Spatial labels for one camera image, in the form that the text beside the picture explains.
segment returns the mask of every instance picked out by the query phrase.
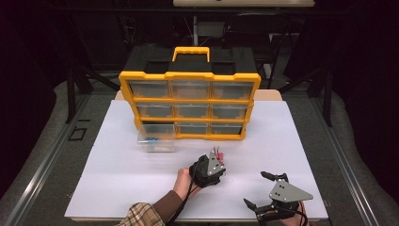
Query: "hand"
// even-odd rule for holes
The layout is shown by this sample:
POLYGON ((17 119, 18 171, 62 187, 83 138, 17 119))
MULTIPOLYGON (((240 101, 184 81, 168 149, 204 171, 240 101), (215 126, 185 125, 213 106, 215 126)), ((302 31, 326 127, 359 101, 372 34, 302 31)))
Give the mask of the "hand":
MULTIPOLYGON (((182 200, 187 196, 188 188, 191 184, 190 170, 188 168, 179 169, 173 190, 180 196, 182 200)), ((191 194, 188 199, 193 198, 201 188, 196 184, 191 187, 191 194)))
MULTIPOLYGON (((305 210, 305 205, 303 201, 300 202, 297 211, 302 212, 306 215, 306 210, 305 210)), ((295 214, 292 218, 287 218, 287 219, 281 219, 280 222, 284 224, 284 226, 302 226, 302 224, 299 224, 302 219, 302 224, 304 223, 304 218, 300 216, 299 214, 295 214)))

